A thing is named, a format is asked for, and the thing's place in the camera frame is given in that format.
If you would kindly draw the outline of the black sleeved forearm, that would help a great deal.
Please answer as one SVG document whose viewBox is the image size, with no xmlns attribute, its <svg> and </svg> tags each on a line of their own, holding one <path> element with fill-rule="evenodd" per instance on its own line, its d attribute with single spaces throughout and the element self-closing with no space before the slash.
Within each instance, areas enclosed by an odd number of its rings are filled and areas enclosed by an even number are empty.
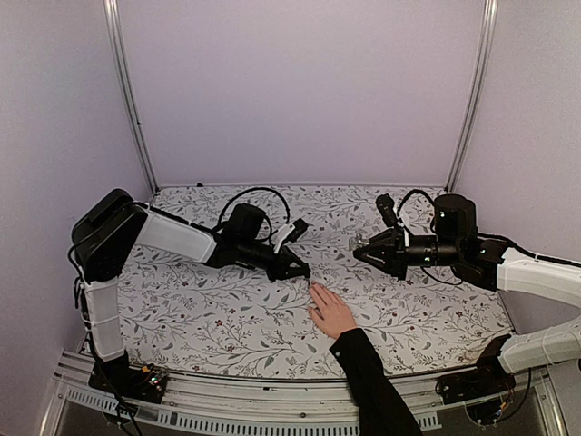
<svg viewBox="0 0 581 436">
<path fill-rule="evenodd" d="M 360 328 L 340 334 L 330 347 L 359 408 L 361 435 L 420 435 L 416 419 L 384 375 L 381 358 Z"/>
</svg>

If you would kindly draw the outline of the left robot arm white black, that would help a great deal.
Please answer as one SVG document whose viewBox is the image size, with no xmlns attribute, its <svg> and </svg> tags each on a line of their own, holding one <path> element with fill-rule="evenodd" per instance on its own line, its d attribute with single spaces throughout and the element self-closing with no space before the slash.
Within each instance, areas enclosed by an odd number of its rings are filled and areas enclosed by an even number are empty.
<svg viewBox="0 0 581 436">
<path fill-rule="evenodd" d="M 238 266 L 263 271 L 271 282 L 310 278 L 310 266 L 290 244 L 306 232 L 283 201 L 283 223 L 274 226 L 257 205 L 245 203 L 242 191 L 220 210 L 216 224 L 188 220 L 150 203 L 135 200 L 123 189 L 110 191 L 71 231 L 68 262 L 74 267 L 74 299 L 99 363 L 101 381 L 116 394 L 135 385 L 126 358 L 119 310 L 119 286 L 127 264 L 138 252 L 168 254 L 208 268 Z"/>
</svg>

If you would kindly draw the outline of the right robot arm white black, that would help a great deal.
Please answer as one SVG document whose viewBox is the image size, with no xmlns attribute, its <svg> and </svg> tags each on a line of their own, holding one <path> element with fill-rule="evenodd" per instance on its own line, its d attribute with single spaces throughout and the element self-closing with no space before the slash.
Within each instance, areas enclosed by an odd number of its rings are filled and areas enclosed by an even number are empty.
<svg viewBox="0 0 581 436">
<path fill-rule="evenodd" d="M 386 229 L 356 242 L 354 257 L 399 280 L 410 267 L 448 267 L 462 282 L 480 289 L 523 292 L 579 306 L 578 262 L 533 253 L 505 236 L 481 233 L 476 206 L 462 195 L 446 193 L 429 203 L 432 232 L 416 235 L 407 227 L 403 206 L 387 194 L 379 196 L 376 207 Z M 579 357 L 579 319 L 528 334 L 507 334 L 493 339 L 480 354 L 469 388 L 488 396 L 506 374 Z"/>
</svg>

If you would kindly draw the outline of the person's bare hand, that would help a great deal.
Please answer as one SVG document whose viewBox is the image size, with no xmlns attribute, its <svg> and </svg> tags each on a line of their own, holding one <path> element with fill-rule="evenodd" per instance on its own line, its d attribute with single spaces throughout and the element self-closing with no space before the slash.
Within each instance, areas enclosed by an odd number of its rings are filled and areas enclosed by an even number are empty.
<svg viewBox="0 0 581 436">
<path fill-rule="evenodd" d="M 317 282 L 310 284 L 309 292 L 309 316 L 325 335 L 337 340 L 344 332 L 358 328 L 350 308 L 336 293 Z"/>
</svg>

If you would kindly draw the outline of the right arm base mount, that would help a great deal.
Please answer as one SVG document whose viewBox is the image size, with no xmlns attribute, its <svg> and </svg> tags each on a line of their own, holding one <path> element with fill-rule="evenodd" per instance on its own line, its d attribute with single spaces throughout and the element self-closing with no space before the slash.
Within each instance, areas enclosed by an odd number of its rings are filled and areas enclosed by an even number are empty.
<svg viewBox="0 0 581 436">
<path fill-rule="evenodd" d="M 502 346 L 510 338 L 510 334 L 494 338 L 480 353 L 474 369 L 439 377 L 435 393 L 445 404 L 451 404 L 514 389 L 515 377 L 503 369 L 498 359 Z"/>
</svg>

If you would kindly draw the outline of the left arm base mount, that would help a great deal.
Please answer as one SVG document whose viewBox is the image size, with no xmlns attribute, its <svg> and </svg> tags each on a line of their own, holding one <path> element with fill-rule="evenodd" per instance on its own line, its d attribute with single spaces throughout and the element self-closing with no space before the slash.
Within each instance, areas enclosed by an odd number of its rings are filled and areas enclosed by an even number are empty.
<svg viewBox="0 0 581 436">
<path fill-rule="evenodd" d="M 166 391 L 168 371 L 152 363 L 132 367 L 128 354 L 108 362 L 98 358 L 89 386 L 124 398 L 161 404 Z"/>
</svg>

